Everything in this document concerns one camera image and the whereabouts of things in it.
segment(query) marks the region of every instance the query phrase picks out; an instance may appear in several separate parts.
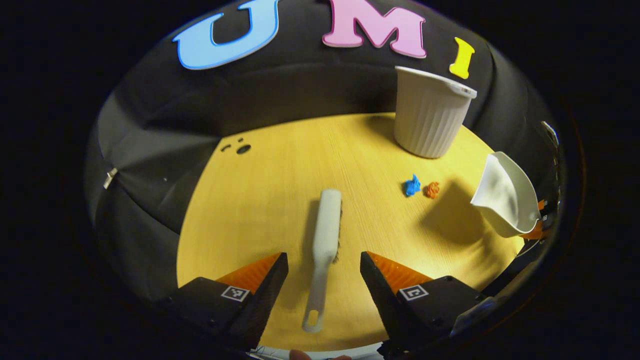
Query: white brush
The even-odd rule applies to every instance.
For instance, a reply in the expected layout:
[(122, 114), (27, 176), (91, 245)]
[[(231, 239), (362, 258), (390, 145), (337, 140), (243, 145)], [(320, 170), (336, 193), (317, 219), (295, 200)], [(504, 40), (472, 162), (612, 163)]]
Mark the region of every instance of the white brush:
[[(307, 310), (302, 321), (302, 328), (307, 332), (322, 330), (324, 299), (329, 266), (337, 260), (338, 235), (340, 231), (340, 212), (342, 194), (336, 189), (325, 189), (320, 195), (320, 206), (314, 235), (314, 276), (309, 289)], [(316, 323), (309, 322), (309, 313), (317, 311)]]

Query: blue toy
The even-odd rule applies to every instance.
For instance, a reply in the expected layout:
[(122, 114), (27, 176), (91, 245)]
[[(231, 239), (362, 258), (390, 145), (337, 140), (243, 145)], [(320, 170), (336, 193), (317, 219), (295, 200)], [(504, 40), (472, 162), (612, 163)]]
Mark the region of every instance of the blue toy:
[(413, 196), (414, 193), (417, 193), (420, 191), (420, 181), (418, 180), (418, 177), (414, 174), (413, 175), (413, 180), (407, 180), (404, 183), (404, 194), (409, 197), (409, 196)]

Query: hanging hole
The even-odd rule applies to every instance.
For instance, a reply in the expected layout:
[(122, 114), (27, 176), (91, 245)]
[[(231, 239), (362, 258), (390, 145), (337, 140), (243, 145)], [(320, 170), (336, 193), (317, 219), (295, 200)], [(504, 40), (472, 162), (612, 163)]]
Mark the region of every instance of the hanging hole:
[(311, 310), (309, 311), (309, 316), (307, 318), (307, 325), (309, 326), (316, 326), (316, 324), (318, 323), (318, 310)]

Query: orange toy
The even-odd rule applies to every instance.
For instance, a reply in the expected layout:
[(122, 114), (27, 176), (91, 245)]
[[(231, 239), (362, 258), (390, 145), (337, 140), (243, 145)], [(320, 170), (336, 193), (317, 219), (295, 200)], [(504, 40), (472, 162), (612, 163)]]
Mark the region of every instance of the orange toy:
[(438, 192), (440, 191), (440, 183), (434, 181), (431, 184), (429, 184), (427, 187), (424, 188), (424, 194), (427, 195), (427, 197), (430, 197), (432, 199), (435, 199), (438, 197)]

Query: black fabric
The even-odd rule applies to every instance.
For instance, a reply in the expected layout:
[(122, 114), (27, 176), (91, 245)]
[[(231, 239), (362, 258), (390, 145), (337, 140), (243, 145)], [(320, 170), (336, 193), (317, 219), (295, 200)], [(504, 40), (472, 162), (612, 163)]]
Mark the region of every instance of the black fabric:
[[(486, 42), (412, 1), (370, 3), (381, 14), (402, 6), (427, 19), (422, 26), (425, 59), (393, 52), (388, 45), (391, 40), (379, 49), (368, 40), (356, 48), (328, 47), (322, 36), (331, 30), (330, 3), (303, 0), (278, 3), (278, 34), (256, 53), (214, 69), (182, 67), (172, 38), (220, 12), (224, 16), (215, 22), (214, 39), (225, 42), (243, 36), (248, 14), (237, 10), (241, 3), (206, 13), (162, 39), (116, 88), (114, 95), (122, 111), (142, 127), (216, 136), (310, 117), (393, 111), (395, 65), (426, 70), (477, 90), (467, 126), (483, 106), (492, 75)], [(356, 32), (367, 38), (359, 27)], [(466, 80), (449, 72), (458, 51), (454, 37), (463, 38), (476, 50)]]
[[(393, 52), (389, 42), (396, 35), (375, 48), (359, 26), (362, 46), (328, 47), (322, 36), (331, 30), (330, 2), (301, 0), (278, 3), (278, 34), (256, 53), (208, 70), (182, 67), (172, 38), (223, 12), (214, 39), (235, 40), (248, 31), (248, 12), (237, 10), (244, 2), (206, 13), (158, 42), (99, 113), (88, 144), (85, 194), (108, 258), (139, 296), (158, 299), (175, 288), (178, 234), (221, 137), (298, 119), (394, 111), (396, 65), (477, 90), (464, 125), (511, 156), (537, 192), (554, 178), (548, 139), (540, 128), (550, 116), (535, 90), (481, 37), (413, 1), (370, 3), (381, 14), (400, 6), (426, 19), (424, 59)], [(476, 51), (468, 79), (449, 72), (458, 51), (454, 37)], [(113, 167), (118, 175), (113, 188), (105, 190), (102, 183)]]
[(179, 235), (142, 210), (113, 183), (100, 198), (99, 249), (139, 297), (159, 300), (177, 288)]

